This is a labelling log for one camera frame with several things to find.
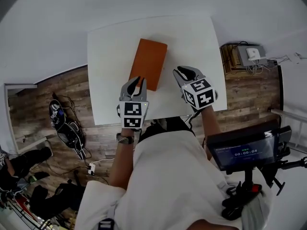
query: watch strap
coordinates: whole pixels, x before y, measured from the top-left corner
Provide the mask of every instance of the watch strap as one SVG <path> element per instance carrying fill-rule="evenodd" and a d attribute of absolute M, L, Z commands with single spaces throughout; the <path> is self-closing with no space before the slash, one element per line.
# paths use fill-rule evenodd
<path fill-rule="evenodd" d="M 131 136 L 125 137 L 120 133 L 116 134 L 116 141 L 123 144 L 132 144 L 134 142 L 134 138 Z"/>

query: orange block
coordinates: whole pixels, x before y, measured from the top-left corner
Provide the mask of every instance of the orange block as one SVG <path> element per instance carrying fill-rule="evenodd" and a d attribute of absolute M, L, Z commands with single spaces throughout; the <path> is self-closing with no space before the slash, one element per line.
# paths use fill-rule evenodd
<path fill-rule="evenodd" d="M 137 76 L 141 76 L 141 79 L 146 78 L 147 89 L 156 91 L 166 51 L 166 44 L 141 38 L 129 79 Z"/>

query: timer display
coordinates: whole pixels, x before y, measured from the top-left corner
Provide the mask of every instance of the timer display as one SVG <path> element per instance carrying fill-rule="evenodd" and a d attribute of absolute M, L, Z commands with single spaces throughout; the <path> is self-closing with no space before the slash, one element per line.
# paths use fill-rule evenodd
<path fill-rule="evenodd" d="M 274 158 L 275 136 L 234 147 L 214 149 L 223 167 Z"/>

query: white tabletop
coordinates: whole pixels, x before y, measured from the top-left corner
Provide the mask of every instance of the white tabletop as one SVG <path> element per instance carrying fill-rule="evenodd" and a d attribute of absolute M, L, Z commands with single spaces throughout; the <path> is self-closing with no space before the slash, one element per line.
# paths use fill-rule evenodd
<path fill-rule="evenodd" d="M 128 81 L 140 38 L 165 43 L 167 54 L 157 91 L 147 90 L 146 120 L 193 113 L 173 76 L 177 66 L 198 68 L 218 91 L 215 111 L 227 109 L 224 71 L 210 17 L 164 16 L 134 20 L 88 33 L 88 76 L 96 125 L 120 123 L 116 107 Z"/>

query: power strip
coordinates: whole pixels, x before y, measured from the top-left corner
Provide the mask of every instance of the power strip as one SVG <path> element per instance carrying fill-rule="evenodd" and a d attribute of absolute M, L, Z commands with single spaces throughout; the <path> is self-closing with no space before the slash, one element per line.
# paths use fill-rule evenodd
<path fill-rule="evenodd" d="M 89 166 L 91 167 L 91 169 L 88 170 L 88 173 L 90 175 L 94 175 L 96 165 L 94 163 L 90 163 Z"/>

